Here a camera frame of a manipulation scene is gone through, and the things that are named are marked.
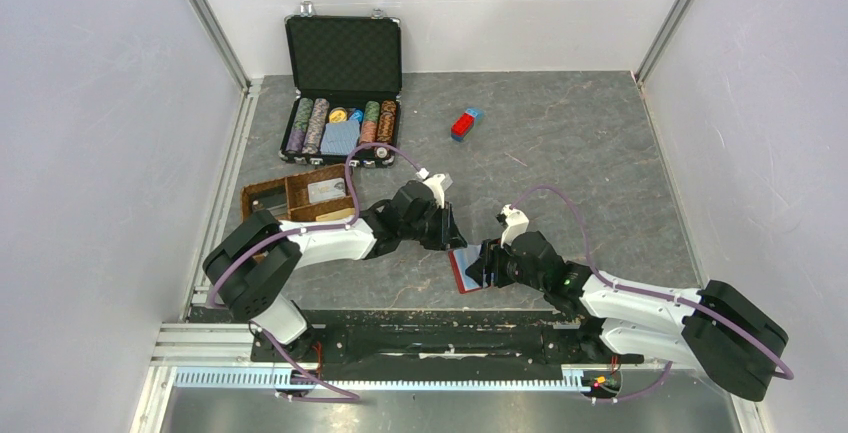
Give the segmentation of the red leather card holder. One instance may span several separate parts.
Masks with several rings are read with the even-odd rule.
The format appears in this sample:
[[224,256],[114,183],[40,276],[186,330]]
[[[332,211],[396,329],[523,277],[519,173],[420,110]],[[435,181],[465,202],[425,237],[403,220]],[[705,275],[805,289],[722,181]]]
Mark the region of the red leather card holder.
[[479,244],[448,252],[448,259],[460,294],[487,289],[491,286],[491,282],[483,276],[477,279],[468,273],[471,266],[480,258],[480,252]]

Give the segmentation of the orange VIP card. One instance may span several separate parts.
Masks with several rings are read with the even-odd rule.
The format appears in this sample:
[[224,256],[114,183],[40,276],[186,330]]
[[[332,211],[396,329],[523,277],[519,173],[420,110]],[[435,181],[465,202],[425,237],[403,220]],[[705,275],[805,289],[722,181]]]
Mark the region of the orange VIP card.
[[324,213],[321,215],[317,215],[315,218],[316,222],[330,222],[337,220],[346,220],[352,217],[355,214],[354,208],[344,208],[337,211],[332,211],[329,213]]

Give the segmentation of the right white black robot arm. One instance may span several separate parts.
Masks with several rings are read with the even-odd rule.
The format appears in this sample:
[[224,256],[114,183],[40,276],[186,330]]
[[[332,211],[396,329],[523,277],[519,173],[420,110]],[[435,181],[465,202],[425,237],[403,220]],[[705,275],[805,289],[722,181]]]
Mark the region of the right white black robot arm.
[[623,280],[567,261],[539,232],[460,250],[459,272],[476,288],[520,284],[580,326],[577,345],[591,361],[639,355],[693,368],[725,391],[764,399],[775,378],[790,380],[782,361],[786,331],[732,285],[667,288]]

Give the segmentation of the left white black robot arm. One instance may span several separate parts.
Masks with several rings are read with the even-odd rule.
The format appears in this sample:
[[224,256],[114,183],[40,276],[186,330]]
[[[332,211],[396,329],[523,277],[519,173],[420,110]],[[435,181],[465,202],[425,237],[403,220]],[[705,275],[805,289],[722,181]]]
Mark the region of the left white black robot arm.
[[306,358],[314,334],[282,294],[292,274],[316,264],[378,258],[404,241],[430,251],[466,247],[441,179],[411,180],[392,198],[342,220],[291,222],[267,210],[252,213],[202,262],[210,304],[271,334],[288,359]]

